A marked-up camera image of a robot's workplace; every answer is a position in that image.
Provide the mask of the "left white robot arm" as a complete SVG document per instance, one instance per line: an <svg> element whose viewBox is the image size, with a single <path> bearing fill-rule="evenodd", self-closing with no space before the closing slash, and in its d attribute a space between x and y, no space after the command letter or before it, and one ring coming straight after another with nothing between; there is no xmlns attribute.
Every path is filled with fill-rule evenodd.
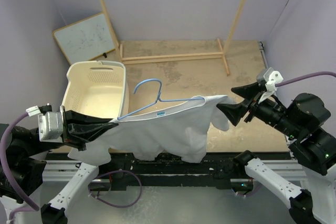
<svg viewBox="0 0 336 224"><path fill-rule="evenodd" d="M85 151L89 142L115 127L110 119L74 111L53 112L51 105L27 109L11 124L1 124L1 203L7 223L68 223L71 206L94 178L108 172L107 163L79 162L77 172L49 203L40 206L46 161L34 155L64 145Z"/></svg>

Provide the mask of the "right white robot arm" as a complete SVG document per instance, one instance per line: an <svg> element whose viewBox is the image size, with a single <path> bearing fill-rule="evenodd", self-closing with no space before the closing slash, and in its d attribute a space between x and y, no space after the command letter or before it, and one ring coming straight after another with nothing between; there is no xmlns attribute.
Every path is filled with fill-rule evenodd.
<svg viewBox="0 0 336 224"><path fill-rule="evenodd" d="M296 223L335 223L335 137L322 128L331 116L323 101L314 94L301 93L285 107L275 95L262 100L264 91L256 82L232 88L232 92L243 101L222 102L217 108L234 126L240 119L247 123L257 118L287 136L309 187L293 185L250 151L234 158L234 173L238 177L248 175L270 190Z"/></svg>

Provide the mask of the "white t shirt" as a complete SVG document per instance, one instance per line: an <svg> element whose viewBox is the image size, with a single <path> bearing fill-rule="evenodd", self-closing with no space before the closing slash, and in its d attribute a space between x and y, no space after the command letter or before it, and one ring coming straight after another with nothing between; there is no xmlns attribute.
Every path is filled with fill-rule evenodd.
<svg viewBox="0 0 336 224"><path fill-rule="evenodd" d="M153 161L162 152L199 163L206 155L207 134L213 125L229 130L229 120L217 105L235 104L227 95L198 97L182 104L145 114L113 119L117 126L86 145L72 148L68 157L100 166L111 161L109 149L131 152L136 159Z"/></svg>

